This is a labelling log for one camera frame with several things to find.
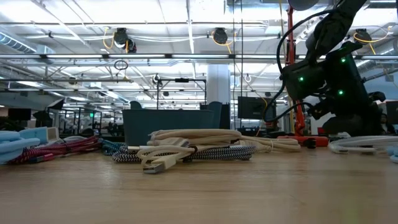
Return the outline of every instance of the red braided cable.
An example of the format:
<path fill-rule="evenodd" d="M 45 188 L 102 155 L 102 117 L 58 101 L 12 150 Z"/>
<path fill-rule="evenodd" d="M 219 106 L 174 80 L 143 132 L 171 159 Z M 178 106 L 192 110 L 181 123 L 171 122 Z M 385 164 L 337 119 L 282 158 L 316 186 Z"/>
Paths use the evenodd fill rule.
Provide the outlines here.
<path fill-rule="evenodd" d="M 31 158 L 45 156 L 47 154 L 52 154 L 53 156 L 59 156 L 69 153 L 83 152 L 89 149 L 97 149 L 100 147 L 98 143 L 98 138 L 96 136 L 73 142 L 66 142 L 57 144 L 54 146 L 39 147 L 24 149 L 24 152 L 17 158 L 9 161 L 9 164 L 20 164 L 27 162 Z"/>

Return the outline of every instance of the wooden table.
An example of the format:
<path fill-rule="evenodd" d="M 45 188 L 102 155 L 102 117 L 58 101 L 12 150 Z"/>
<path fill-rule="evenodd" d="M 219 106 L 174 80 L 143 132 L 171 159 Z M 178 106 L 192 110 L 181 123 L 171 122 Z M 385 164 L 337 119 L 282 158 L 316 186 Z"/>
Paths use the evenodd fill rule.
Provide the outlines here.
<path fill-rule="evenodd" d="M 100 153 L 0 167 L 0 223 L 397 223 L 398 165 L 327 150 L 143 174 Z"/>

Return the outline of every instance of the pillar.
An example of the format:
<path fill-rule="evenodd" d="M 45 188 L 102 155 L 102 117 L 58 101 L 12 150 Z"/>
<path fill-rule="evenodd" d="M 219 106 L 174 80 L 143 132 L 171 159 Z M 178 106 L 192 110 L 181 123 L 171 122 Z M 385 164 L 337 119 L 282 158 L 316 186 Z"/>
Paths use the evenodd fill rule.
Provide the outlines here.
<path fill-rule="evenodd" d="M 229 65 L 207 65 L 207 103 L 231 102 L 231 74 Z"/>

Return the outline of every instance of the teal bin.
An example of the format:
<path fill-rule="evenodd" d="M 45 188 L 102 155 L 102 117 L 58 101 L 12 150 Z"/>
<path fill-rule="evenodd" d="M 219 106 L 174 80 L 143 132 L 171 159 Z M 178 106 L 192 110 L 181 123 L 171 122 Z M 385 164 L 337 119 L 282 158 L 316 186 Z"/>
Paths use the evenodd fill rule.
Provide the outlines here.
<path fill-rule="evenodd" d="M 128 146 L 146 146 L 149 134 L 170 129 L 211 129 L 210 110 L 123 110 L 124 138 Z"/>

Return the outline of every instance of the computer monitor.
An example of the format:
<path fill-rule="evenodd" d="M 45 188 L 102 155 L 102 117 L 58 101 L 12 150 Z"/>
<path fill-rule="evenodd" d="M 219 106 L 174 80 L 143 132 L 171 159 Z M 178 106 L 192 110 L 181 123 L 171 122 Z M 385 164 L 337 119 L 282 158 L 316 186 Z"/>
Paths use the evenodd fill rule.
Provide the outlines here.
<path fill-rule="evenodd" d="M 264 98 L 267 103 L 271 101 L 270 98 Z M 242 119 L 263 119 L 262 114 L 266 104 L 260 97 L 238 97 L 238 118 Z M 270 107 L 266 114 L 266 120 L 276 117 L 275 105 L 268 105 Z"/>
<path fill-rule="evenodd" d="M 30 121 L 32 110 L 25 108 L 9 108 L 8 118 L 13 121 Z"/>
<path fill-rule="evenodd" d="M 389 124 L 398 124 L 398 101 L 386 102 L 387 116 Z"/>

